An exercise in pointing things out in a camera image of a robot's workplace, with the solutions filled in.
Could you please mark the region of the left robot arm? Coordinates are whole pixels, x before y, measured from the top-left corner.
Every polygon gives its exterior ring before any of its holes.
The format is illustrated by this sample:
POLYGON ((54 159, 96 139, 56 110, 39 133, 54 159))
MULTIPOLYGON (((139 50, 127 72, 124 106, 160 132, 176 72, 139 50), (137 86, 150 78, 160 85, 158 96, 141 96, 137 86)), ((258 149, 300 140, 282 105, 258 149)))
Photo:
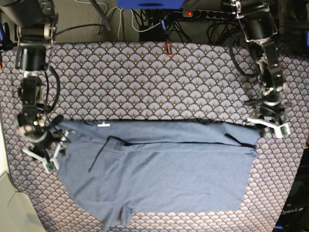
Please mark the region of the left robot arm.
POLYGON ((258 67, 259 96, 246 101, 245 105, 257 110, 257 119, 282 125, 286 107, 281 103, 281 93, 287 84, 279 64, 278 49, 273 41, 278 29, 269 7, 272 1, 232 0, 230 4, 258 67))

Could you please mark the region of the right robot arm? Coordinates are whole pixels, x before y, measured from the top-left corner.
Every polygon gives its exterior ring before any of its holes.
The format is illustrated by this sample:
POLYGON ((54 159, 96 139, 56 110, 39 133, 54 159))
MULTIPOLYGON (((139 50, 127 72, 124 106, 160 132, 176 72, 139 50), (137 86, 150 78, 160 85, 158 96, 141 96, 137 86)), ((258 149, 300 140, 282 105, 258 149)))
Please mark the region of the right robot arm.
POLYGON ((55 5, 51 0, 2 0, 0 9, 17 25, 14 65, 24 74, 18 89, 22 110, 16 116, 16 130, 31 143, 34 154, 46 158, 56 139, 45 121, 58 99, 47 104, 49 87, 44 86, 39 74, 50 70, 56 78, 56 95, 60 95, 59 76, 46 63, 46 51, 53 45, 58 23, 55 5))

